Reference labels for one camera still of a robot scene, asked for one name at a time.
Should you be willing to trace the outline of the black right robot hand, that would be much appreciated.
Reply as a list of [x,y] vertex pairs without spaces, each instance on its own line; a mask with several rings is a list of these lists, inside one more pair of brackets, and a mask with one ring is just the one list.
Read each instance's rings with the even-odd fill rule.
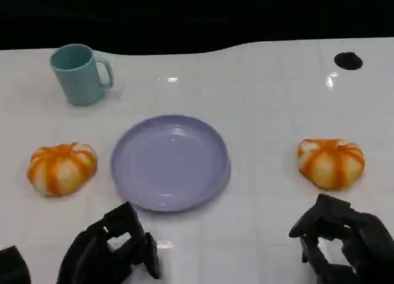
[[[375,215],[357,212],[347,201],[319,194],[289,232],[302,247],[318,283],[393,283],[393,238]],[[348,264],[330,263],[319,239],[342,242]]]

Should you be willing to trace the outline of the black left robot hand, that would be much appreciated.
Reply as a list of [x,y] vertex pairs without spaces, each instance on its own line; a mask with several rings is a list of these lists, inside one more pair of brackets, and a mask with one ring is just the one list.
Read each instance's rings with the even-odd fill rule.
[[141,264],[153,279],[162,278],[157,243],[125,202],[76,236],[57,283],[122,283]]

